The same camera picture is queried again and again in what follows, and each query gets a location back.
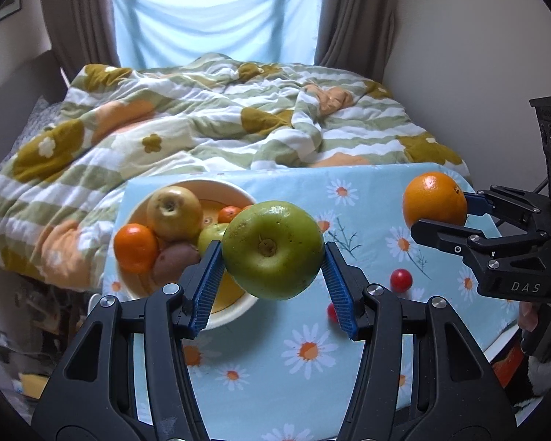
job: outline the mandarin orange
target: mandarin orange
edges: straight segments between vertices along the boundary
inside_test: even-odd
[[[421,219],[465,225],[467,200],[462,189],[442,172],[415,177],[404,191],[404,222],[408,227]]]
[[[149,272],[159,255],[159,242],[153,230],[141,224],[122,226],[115,235],[113,248],[119,266],[129,273]]]

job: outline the cherry tomato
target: cherry tomato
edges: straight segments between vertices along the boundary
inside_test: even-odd
[[[332,303],[328,304],[327,315],[332,322],[339,323],[339,319],[336,317],[335,306]]]
[[[404,293],[413,286],[413,276],[406,269],[396,269],[389,276],[389,284],[392,291]]]
[[[228,206],[219,211],[219,224],[230,224],[236,215],[242,212],[241,207]]]

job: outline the orange object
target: orange object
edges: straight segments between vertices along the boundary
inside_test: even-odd
[[[241,207],[227,206],[219,211],[219,224],[230,224],[236,215],[242,212]]]
[[[465,225],[467,201],[447,174],[427,172],[414,178],[404,191],[402,213],[408,227],[421,219]]]
[[[159,255],[159,242],[151,229],[141,224],[127,224],[113,241],[115,257],[121,269],[130,273],[147,273]]]
[[[496,373],[496,377],[503,388],[508,386],[524,357],[525,355],[522,353],[520,341],[518,341],[512,346],[506,358],[492,365],[494,373]]]

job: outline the pillow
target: pillow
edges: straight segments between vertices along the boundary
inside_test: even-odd
[[[43,96],[37,99],[35,107],[33,108],[29,120],[27,121],[25,128],[22,130],[19,137],[16,138],[10,152],[6,155],[2,162],[0,163],[0,171],[4,165],[14,156],[19,148],[33,139],[37,134],[43,131],[48,126],[54,124],[57,116],[59,116],[59,111],[61,110],[63,103],[55,103],[49,105]]]

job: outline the bed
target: bed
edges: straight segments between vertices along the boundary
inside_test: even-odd
[[[341,70],[209,53],[140,72],[91,64],[67,90],[47,52],[0,88],[0,160],[40,96],[62,104],[0,170],[0,266],[74,290],[100,289],[138,176],[435,162],[469,177],[387,88]]]

